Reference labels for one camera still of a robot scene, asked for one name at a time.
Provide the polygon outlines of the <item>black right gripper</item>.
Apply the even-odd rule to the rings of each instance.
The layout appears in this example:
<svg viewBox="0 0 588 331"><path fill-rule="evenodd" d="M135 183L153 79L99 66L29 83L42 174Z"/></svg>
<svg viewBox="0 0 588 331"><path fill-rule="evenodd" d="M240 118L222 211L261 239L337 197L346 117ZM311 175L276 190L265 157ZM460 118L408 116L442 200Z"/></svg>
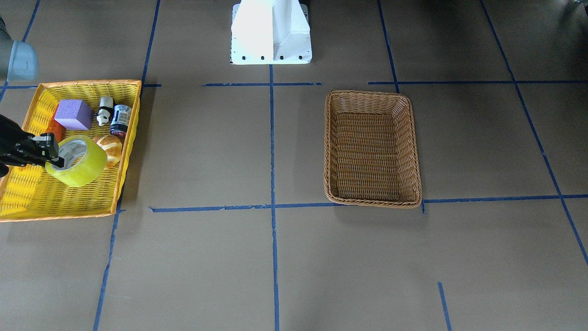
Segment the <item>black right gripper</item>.
<svg viewBox="0 0 588 331"><path fill-rule="evenodd" d="M27 152L33 148L31 158L18 149L24 146ZM59 144L55 134L47 132L34 136L6 116L0 116L0 176L8 174L9 165L25 167L28 164L44 166L50 163L57 168L64 166L63 157L59 156Z"/></svg>

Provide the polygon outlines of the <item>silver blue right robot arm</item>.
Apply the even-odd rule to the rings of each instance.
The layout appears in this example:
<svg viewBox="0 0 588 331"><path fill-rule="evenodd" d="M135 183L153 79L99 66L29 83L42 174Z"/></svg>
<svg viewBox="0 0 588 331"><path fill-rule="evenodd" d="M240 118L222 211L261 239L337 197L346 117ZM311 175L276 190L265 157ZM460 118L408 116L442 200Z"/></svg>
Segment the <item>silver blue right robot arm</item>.
<svg viewBox="0 0 588 331"><path fill-rule="evenodd" d="M33 46L14 40L9 35L6 22L0 21L0 73L6 82L32 81L38 75L38 57ZM46 163L63 166L58 155L61 134L46 131L38 136L24 131L16 122L2 115L0 119L0 176L9 167L27 165L44 167Z"/></svg>

